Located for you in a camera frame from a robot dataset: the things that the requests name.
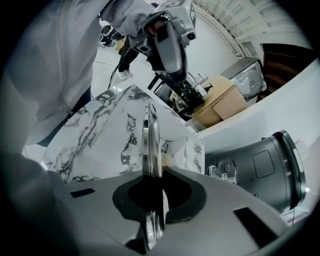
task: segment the hand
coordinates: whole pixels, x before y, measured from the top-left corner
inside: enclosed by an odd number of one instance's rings
[[[157,30],[163,25],[165,25],[163,21],[156,21],[153,25],[150,25],[148,27],[148,31],[151,35],[155,36],[157,34]]]

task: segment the black pants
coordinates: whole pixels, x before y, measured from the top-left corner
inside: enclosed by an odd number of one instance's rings
[[[78,112],[84,105],[86,105],[89,101],[91,101],[91,86],[85,93],[81,96],[78,102],[75,104],[74,108],[72,109],[72,113],[75,114]],[[52,141],[54,136],[59,132],[62,126],[72,117],[72,114],[69,114],[53,131],[43,140],[41,140],[38,145],[42,147],[48,147],[49,143]]]
[[[115,29],[113,29],[110,34],[108,34],[107,36],[104,36],[101,40],[102,43],[104,43],[105,46],[108,46],[112,43],[111,37],[117,33],[117,31]]]
[[[127,37],[124,42],[124,46],[121,49],[121,59],[120,59],[120,66],[119,66],[119,72],[123,72],[125,70],[130,69],[130,63],[135,60],[136,57],[138,57],[139,52],[136,50],[130,49],[130,41]]]

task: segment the staircase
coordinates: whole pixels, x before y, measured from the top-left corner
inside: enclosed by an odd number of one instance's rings
[[[267,90],[259,94],[258,101],[284,86],[316,58],[313,50],[288,44],[265,43],[263,51]]]

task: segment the leg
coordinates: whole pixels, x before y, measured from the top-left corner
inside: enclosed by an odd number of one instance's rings
[[[111,39],[106,39],[106,41],[104,42],[103,46],[104,47],[110,47],[110,44],[112,43],[112,40]]]
[[[85,93],[80,97],[78,102],[75,104],[74,108],[72,109],[73,113],[78,112],[84,105],[86,105],[89,101],[91,101],[91,86],[88,90],[85,91]],[[53,131],[42,141],[37,143],[38,145],[42,147],[48,147],[49,143],[52,141],[54,136],[59,132],[59,130],[62,128],[62,126],[65,125],[65,123],[72,117],[71,114],[69,114],[61,123],[58,124],[56,128],[53,129]]]
[[[101,40],[101,43],[105,43],[107,41],[108,37],[107,36],[103,36],[102,37],[102,40]]]
[[[119,50],[118,52],[119,55],[122,55],[122,50],[123,50],[123,47]]]
[[[130,69],[130,64],[138,57],[139,52],[136,50],[130,49],[124,56],[120,59],[119,72],[124,72],[125,70]]]

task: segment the sleeve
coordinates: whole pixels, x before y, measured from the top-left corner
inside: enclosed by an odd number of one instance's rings
[[[110,3],[101,12],[101,17],[121,35],[130,34],[135,37],[143,22],[154,9],[145,0],[110,0]]]

